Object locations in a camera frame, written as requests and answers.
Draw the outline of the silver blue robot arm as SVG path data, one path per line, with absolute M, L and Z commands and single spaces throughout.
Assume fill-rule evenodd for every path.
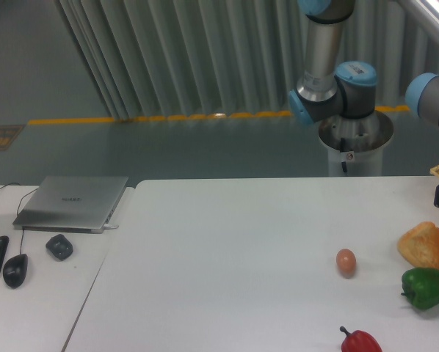
M 439 44 L 439 1 L 397 1 Z M 379 176 L 382 151 L 393 123 L 375 109 L 377 73 L 361 61 L 336 65 L 345 21 L 355 1 L 298 1 L 306 14 L 308 38 L 302 78 L 289 92 L 293 115 L 303 125 L 320 122 L 329 176 Z M 439 75 L 423 73 L 405 93 L 409 110 L 439 129 Z M 439 208 L 439 185 L 434 206 Z

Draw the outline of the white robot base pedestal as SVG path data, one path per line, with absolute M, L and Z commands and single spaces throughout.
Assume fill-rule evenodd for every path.
M 379 111 L 356 120 L 335 116 L 320 123 L 318 135 L 327 150 L 329 176 L 379 177 L 393 123 Z

